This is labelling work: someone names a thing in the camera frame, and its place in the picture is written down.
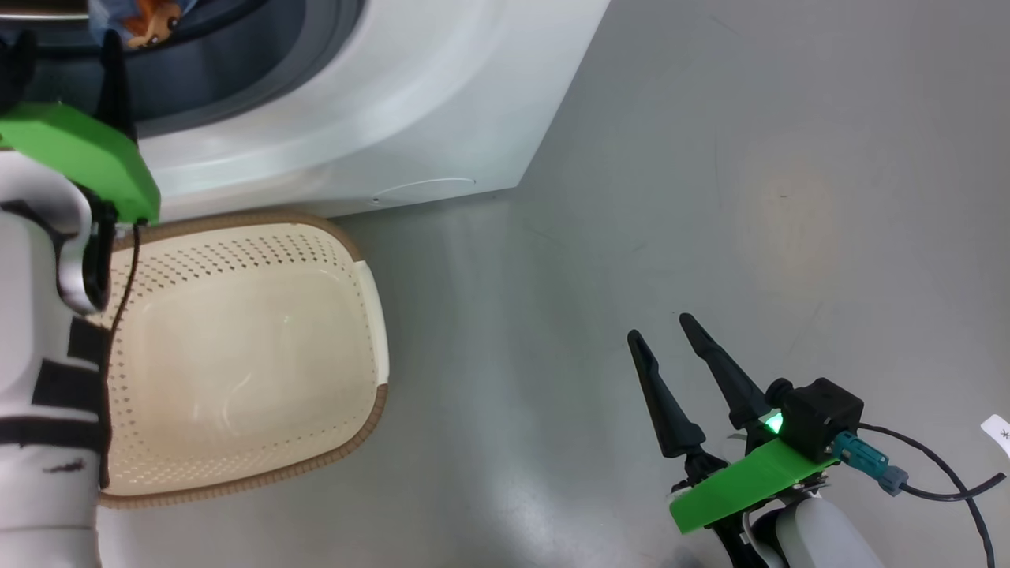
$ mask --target floor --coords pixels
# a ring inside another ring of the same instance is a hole
[[[257,491],[102,510],[105,565],[728,566],[666,512],[683,466],[624,345],[640,329],[709,450],[738,455],[683,311],[761,386],[829,377],[969,485],[1007,470],[979,424],[1010,414],[1008,12],[613,0],[519,188],[339,219],[389,328],[373,437]],[[885,565],[983,565],[967,507],[832,480]],[[1010,487],[980,506],[1010,566]]]

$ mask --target white washing machine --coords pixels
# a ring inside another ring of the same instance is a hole
[[[30,22],[42,64],[29,95],[89,108],[86,25],[74,0],[46,2],[52,13],[8,14],[0,34]],[[607,3],[201,0],[127,64],[163,220],[278,204],[328,216],[514,187]]]

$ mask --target perforated basket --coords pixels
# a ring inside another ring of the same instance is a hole
[[[131,239],[112,259],[112,324]],[[112,507],[233,493],[331,464],[386,403],[368,265],[337,227],[268,212],[144,229],[109,366]]]

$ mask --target green mount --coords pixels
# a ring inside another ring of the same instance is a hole
[[[121,222],[158,222],[161,192],[136,144],[60,103],[19,103],[0,115],[0,151],[14,150],[115,204]]]
[[[815,464],[776,439],[675,499],[670,513],[681,534],[687,535],[746,510],[835,463],[831,458]]]

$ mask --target toy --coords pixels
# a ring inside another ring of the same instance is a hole
[[[197,0],[89,0],[92,34],[101,40],[107,30],[119,33],[127,48],[164,43]]]

